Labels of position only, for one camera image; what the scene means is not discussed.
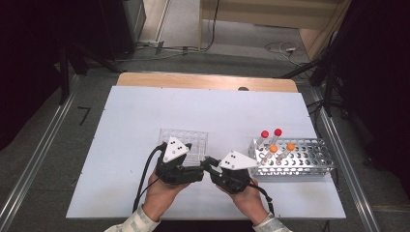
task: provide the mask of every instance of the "white board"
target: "white board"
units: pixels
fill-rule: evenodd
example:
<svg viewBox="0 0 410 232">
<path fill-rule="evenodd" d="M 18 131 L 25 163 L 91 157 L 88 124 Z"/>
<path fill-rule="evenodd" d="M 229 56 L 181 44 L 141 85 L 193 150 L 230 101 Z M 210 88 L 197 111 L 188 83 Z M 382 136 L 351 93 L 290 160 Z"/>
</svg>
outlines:
<svg viewBox="0 0 410 232">
<path fill-rule="evenodd" d="M 301 94 L 114 86 L 67 218 L 127 218 L 160 129 L 206 131 L 207 155 L 222 159 L 231 150 L 246 154 L 253 137 L 276 128 L 282 137 L 316 137 Z M 260 186 L 274 199 L 278 217 L 345 218 L 330 176 Z M 162 218 L 245 219 L 208 173 L 184 189 Z"/>
</svg>

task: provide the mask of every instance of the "table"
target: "table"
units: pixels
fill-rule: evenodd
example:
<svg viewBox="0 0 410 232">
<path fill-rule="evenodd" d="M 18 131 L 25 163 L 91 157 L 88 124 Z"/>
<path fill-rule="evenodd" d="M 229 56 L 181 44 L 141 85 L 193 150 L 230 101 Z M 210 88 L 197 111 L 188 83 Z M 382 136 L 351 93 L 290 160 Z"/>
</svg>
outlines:
<svg viewBox="0 0 410 232">
<path fill-rule="evenodd" d="M 250 91 L 236 91 L 239 87 Z M 290 103 L 293 107 L 287 109 L 286 117 L 272 107 L 266 108 L 266 115 L 253 114 L 265 105 L 261 100 L 272 101 L 279 108 Z M 270 116 L 289 137 L 315 136 L 305 103 L 292 80 L 121 74 L 108 97 L 67 218 L 127 218 L 145 160 L 158 145 L 161 128 L 208 132 L 208 155 L 221 159 L 230 149 L 245 154 L 251 138 L 267 127 Z M 154 166 L 155 162 L 151 163 L 149 172 Z M 261 182 L 260 186 L 274 198 L 278 217 L 345 218 L 330 175 L 278 179 L 274 183 Z M 208 174 L 202 182 L 182 191 L 162 218 L 246 219 L 231 199 L 215 188 Z"/>
<path fill-rule="evenodd" d="M 214 19 L 217 1 L 200 1 L 198 47 L 202 20 Z M 338 30 L 349 6 L 350 0 L 221 0 L 218 20 L 299 28 L 307 55 L 313 60 Z"/>
</svg>

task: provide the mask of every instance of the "test tube with red cap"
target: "test tube with red cap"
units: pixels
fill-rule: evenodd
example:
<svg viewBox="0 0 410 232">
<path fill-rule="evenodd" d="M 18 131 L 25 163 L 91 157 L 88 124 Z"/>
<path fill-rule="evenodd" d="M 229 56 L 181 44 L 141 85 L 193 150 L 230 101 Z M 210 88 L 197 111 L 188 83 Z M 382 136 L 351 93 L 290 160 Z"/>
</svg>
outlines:
<svg viewBox="0 0 410 232">
<path fill-rule="evenodd" d="M 281 129 L 276 129 L 274 132 L 274 136 L 272 137 L 271 142 L 269 143 L 268 148 L 271 147 L 272 145 L 276 145 L 280 136 L 281 136 Z"/>
<path fill-rule="evenodd" d="M 269 137 L 269 133 L 266 130 L 262 131 L 259 138 L 256 140 L 255 149 L 259 150 L 260 146 L 263 144 L 263 141 L 265 141 L 267 137 Z"/>
<path fill-rule="evenodd" d="M 277 165 L 281 165 L 281 160 L 285 159 L 293 150 L 295 150 L 295 144 L 288 143 L 286 149 L 277 157 Z"/>
<path fill-rule="evenodd" d="M 266 156 L 261 161 L 262 165 L 265 165 L 269 161 L 269 159 L 274 156 L 274 154 L 277 151 L 278 151 L 277 145 L 270 146 L 269 150 L 268 150 L 268 153 L 266 154 Z"/>
</svg>

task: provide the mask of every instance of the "sleeve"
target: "sleeve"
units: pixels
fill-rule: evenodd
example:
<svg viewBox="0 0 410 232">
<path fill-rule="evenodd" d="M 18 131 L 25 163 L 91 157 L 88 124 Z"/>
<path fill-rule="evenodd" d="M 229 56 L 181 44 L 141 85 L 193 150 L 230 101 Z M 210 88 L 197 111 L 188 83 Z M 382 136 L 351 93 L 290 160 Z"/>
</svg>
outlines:
<svg viewBox="0 0 410 232">
<path fill-rule="evenodd" d="M 104 232 L 151 232 L 159 224 L 147 217 L 142 210 L 142 205 L 123 223 L 113 225 Z"/>
<path fill-rule="evenodd" d="M 256 232 L 292 232 L 284 224 L 282 224 L 272 213 L 258 225 L 253 226 Z"/>
</svg>

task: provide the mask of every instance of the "person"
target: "person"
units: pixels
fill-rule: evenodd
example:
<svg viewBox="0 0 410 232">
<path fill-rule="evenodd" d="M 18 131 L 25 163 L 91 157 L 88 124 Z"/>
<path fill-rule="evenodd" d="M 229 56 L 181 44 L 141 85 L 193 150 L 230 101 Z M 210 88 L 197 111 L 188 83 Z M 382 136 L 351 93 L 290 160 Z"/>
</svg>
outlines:
<svg viewBox="0 0 410 232">
<path fill-rule="evenodd" d="M 148 184 L 152 184 L 145 197 L 145 202 L 139 205 L 136 211 L 123 223 L 113 225 L 104 232 L 151 232 L 161 222 L 161 216 L 171 206 L 178 193 L 189 184 L 171 186 L 161 180 L 154 172 L 151 174 Z M 257 189 L 247 187 L 244 191 L 229 194 L 217 186 L 231 198 L 236 207 L 253 222 L 256 232 L 291 232 L 272 213 L 267 213 Z"/>
</svg>

